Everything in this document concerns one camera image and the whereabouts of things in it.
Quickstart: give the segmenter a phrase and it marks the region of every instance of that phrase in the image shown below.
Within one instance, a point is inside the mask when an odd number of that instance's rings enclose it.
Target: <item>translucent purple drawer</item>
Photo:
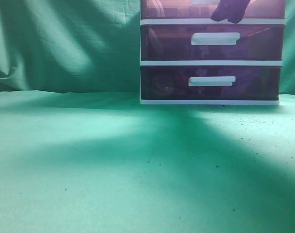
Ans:
[[[219,0],[141,0],[141,19],[210,18]],[[285,0],[251,0],[246,18],[284,18]]]
[[[142,100],[279,100],[280,67],[141,67]]]
[[[141,27],[141,60],[262,60],[282,57],[284,25]]]

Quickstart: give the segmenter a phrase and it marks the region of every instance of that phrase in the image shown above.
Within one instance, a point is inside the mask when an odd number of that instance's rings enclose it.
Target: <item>green fabric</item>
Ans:
[[[281,93],[295,94],[295,0]],[[139,91],[139,0],[0,0],[0,90]]]
[[[0,92],[0,233],[295,233],[295,96],[138,98]]]

